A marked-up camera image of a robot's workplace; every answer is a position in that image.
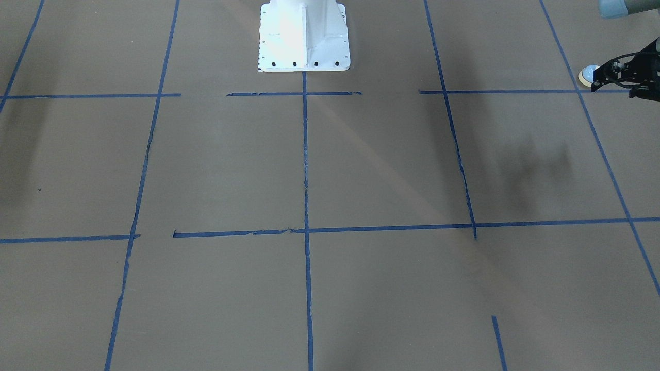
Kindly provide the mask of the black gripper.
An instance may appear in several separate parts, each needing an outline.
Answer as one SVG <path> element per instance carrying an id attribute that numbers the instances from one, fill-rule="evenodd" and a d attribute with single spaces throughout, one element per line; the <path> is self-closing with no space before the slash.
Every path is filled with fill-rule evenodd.
<path id="1" fill-rule="evenodd" d="M 638 52 L 629 62 L 634 81 L 639 83 L 629 92 L 629 98 L 659 99 L 658 44 L 650 44 Z"/>

